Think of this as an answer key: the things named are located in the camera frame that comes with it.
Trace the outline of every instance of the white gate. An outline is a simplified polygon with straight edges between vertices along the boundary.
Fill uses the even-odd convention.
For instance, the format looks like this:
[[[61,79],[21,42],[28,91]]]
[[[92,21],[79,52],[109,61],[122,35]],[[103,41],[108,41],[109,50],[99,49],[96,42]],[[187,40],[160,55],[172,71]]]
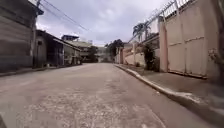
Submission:
[[[197,0],[188,1],[167,18],[168,70],[197,77],[206,76],[206,46]]]

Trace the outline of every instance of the road surface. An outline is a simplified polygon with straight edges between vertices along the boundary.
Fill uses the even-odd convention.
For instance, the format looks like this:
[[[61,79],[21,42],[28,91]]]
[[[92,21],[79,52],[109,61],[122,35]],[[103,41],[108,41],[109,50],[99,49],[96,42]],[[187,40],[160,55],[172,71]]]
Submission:
[[[213,128],[112,64],[2,77],[0,115],[7,128]]]

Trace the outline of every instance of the gray building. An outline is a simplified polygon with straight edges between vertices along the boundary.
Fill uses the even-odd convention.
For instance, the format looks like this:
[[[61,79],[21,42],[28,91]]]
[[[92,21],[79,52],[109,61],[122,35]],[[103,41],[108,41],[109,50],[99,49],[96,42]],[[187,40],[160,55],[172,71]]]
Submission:
[[[45,31],[38,30],[34,47],[34,66],[55,67],[81,64],[81,49]]]
[[[0,0],[0,72],[32,67],[35,19],[41,14],[28,0]]]

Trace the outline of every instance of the metal railing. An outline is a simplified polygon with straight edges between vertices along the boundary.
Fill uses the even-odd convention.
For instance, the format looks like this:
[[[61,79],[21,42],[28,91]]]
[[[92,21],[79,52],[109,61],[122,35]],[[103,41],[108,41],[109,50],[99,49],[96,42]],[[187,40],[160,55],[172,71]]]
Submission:
[[[173,13],[179,13],[179,9],[183,6],[187,5],[188,2],[192,2],[195,0],[171,0],[159,9],[155,9],[150,14],[149,18],[144,22],[145,28],[143,28],[140,32],[133,35],[133,37],[128,41],[128,43],[132,42],[137,36],[142,35],[144,31],[148,28],[152,28],[151,25],[154,21],[158,20],[159,17],[164,18],[164,22],[166,17],[170,16]]]

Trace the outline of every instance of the pavement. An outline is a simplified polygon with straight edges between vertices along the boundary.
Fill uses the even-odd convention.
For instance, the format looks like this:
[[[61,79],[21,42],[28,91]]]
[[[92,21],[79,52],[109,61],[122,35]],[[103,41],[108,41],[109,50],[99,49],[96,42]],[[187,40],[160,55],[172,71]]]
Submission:
[[[7,128],[214,128],[112,64],[2,77],[0,115]]]

